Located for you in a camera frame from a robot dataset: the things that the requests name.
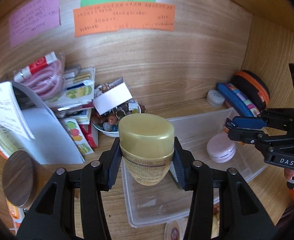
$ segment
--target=orange paper note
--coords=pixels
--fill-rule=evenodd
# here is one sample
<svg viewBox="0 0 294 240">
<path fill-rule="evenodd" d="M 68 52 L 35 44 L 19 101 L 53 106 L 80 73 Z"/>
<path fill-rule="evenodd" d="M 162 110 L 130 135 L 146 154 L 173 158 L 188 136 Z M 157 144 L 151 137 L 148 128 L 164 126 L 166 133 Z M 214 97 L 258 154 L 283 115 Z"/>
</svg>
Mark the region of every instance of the orange paper note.
<svg viewBox="0 0 294 240">
<path fill-rule="evenodd" d="M 119 29 L 174 30 L 175 5 L 112 2 L 74 10 L 75 37 Z"/>
</svg>

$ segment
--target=white box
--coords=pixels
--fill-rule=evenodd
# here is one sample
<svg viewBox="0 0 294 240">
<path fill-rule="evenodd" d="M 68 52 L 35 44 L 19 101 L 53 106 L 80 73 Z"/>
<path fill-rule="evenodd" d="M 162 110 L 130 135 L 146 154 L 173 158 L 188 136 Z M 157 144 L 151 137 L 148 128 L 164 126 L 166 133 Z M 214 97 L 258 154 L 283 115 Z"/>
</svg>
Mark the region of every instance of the white box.
<svg viewBox="0 0 294 240">
<path fill-rule="evenodd" d="M 119 78 L 109 85 L 114 85 L 115 87 L 97 97 L 96 95 L 99 89 L 95 89 L 93 104 L 99 114 L 104 114 L 133 98 L 124 82 L 124 78 Z"/>
</svg>

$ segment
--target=metal rivet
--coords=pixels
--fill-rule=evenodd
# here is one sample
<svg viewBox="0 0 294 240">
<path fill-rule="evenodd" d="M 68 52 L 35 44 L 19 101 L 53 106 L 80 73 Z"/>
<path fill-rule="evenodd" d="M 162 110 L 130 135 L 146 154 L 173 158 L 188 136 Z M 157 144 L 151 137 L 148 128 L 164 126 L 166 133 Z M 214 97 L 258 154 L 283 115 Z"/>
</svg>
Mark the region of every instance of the metal rivet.
<svg viewBox="0 0 294 240">
<path fill-rule="evenodd" d="M 238 173 L 238 171 L 235 168 L 229 168 L 228 172 L 232 175 L 236 175 Z"/>
<path fill-rule="evenodd" d="M 202 164 L 203 163 L 201 161 L 199 161 L 199 160 L 195 160 L 195 161 L 192 162 L 192 165 L 194 165 L 195 167 L 201 167 Z"/>
<path fill-rule="evenodd" d="M 56 171 L 56 173 L 57 173 L 58 175 L 62 175 L 64 172 L 65 172 L 65 169 L 64 169 L 64 168 L 59 168 L 59 169 Z"/>
<path fill-rule="evenodd" d="M 98 167 L 100 165 L 100 161 L 92 161 L 90 163 L 93 167 Z"/>
</svg>

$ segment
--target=pink round container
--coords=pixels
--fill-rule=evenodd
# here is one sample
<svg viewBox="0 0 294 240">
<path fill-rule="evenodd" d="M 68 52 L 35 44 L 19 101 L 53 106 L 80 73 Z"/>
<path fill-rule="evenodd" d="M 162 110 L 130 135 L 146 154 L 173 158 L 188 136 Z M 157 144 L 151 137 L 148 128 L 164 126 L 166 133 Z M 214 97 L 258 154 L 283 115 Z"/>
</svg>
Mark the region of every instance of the pink round container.
<svg viewBox="0 0 294 240">
<path fill-rule="evenodd" d="M 222 132 L 209 140 L 207 143 L 207 152 L 214 162 L 225 163 L 234 156 L 236 146 L 228 138 L 228 134 Z"/>
</svg>

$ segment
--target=round lid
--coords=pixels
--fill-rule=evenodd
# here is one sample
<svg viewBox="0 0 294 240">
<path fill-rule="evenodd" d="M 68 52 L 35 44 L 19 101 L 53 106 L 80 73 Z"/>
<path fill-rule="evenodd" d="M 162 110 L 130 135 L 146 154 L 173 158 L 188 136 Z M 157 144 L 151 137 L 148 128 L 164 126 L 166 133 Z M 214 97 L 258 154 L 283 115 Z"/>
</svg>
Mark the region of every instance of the round lid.
<svg viewBox="0 0 294 240">
<path fill-rule="evenodd" d="M 225 132 L 212 137 L 207 143 L 207 152 L 214 157 L 224 156 L 235 150 L 235 144 Z"/>
<path fill-rule="evenodd" d="M 218 90 L 209 90 L 207 94 L 207 101 L 212 106 L 221 106 L 225 98 Z"/>
<path fill-rule="evenodd" d="M 160 158 L 174 150 L 174 127 L 153 114 L 130 114 L 119 121 L 120 145 L 142 158 Z"/>
<path fill-rule="evenodd" d="M 14 152 L 6 161 L 2 175 L 6 198 L 15 206 L 23 206 L 34 190 L 33 160 L 25 151 Z"/>
<path fill-rule="evenodd" d="M 183 240 L 187 222 L 187 218 L 168 222 L 165 226 L 164 240 Z"/>
</svg>

